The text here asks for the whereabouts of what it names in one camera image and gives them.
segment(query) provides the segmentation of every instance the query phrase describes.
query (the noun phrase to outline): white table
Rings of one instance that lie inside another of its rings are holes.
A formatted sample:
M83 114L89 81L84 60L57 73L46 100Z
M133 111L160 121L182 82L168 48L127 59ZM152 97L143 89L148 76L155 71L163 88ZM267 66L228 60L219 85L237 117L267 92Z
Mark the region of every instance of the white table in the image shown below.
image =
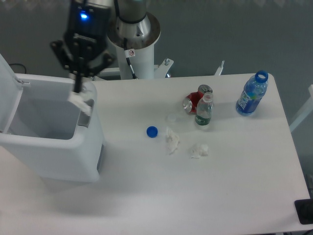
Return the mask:
M95 82L107 147L92 184L42 179L0 150L1 235L245 235L313 228L294 200L309 198L272 76L255 115L235 111L251 74ZM207 132L194 116L166 120L200 84L213 88ZM155 125L160 135L146 136ZM168 155L162 130L180 136ZM210 156L191 159L207 143Z

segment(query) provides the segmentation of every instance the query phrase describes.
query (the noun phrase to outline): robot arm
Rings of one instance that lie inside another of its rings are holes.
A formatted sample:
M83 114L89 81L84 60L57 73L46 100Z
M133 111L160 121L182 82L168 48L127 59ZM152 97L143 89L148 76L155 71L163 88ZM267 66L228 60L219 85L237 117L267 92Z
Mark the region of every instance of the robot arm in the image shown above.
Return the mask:
M113 62L106 51L112 5L112 0L71 0L64 40L51 43L62 67L75 76L76 93L83 77L97 75ZM101 62L94 65L99 56Z

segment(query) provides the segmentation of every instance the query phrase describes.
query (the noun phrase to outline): cable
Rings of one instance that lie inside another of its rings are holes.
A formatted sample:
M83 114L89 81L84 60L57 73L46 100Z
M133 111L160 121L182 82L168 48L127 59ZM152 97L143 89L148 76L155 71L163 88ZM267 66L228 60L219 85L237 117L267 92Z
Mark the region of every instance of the cable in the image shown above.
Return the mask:
M127 50L127 38L124 38L124 51L125 50ZM126 57L126 61L127 61L129 68L131 69L133 79L138 79L132 67L131 60L128 57Z
M312 232L313 229L306 231L305 233L303 233L302 235L308 235L310 232Z
M15 66L15 65L17 65L17 66L22 66L22 67L24 68L24 73L25 73L25 74L27 73L27 69L26 69L25 65L20 64L20 63L9 64L9 66Z
M116 17L119 17L119 6L118 6L118 1L117 0L114 0L114 7L115 7Z

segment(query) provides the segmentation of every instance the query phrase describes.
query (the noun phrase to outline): black object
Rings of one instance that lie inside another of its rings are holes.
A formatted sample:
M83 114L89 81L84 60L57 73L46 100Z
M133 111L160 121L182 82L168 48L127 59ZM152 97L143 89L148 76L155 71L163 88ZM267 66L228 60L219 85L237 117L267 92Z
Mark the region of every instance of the black object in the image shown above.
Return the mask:
M313 229L306 231L305 233L303 233L302 235L308 235L310 232L312 232Z
M296 200L294 202L301 224L313 224L313 199Z
M81 91L82 77L95 76L114 61L105 52L110 14L109 7L71 0L64 40L50 44L62 67L76 76L74 92ZM94 65L101 54L100 63Z
M26 66L20 63L13 63L13 64L9 64L9 66L21 66L24 68L24 73L27 74L27 69Z

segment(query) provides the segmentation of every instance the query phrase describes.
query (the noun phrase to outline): red soda can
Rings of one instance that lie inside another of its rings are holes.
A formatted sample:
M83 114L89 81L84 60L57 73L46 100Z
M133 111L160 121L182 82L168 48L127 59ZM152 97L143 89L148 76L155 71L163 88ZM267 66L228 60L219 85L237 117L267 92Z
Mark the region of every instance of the red soda can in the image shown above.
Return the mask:
M182 102L182 106L186 113L196 113L197 112L197 104L199 100L203 97L204 93L213 92L212 88L208 85L202 84L198 87L197 92L192 92Z

